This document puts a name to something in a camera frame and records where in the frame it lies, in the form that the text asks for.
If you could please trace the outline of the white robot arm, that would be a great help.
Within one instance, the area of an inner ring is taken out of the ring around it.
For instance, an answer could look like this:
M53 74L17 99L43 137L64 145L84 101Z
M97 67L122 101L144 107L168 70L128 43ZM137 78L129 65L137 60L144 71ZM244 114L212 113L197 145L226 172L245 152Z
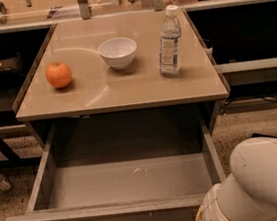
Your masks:
M205 195L195 221L268 221L277 216L277 138L240 142L227 178Z

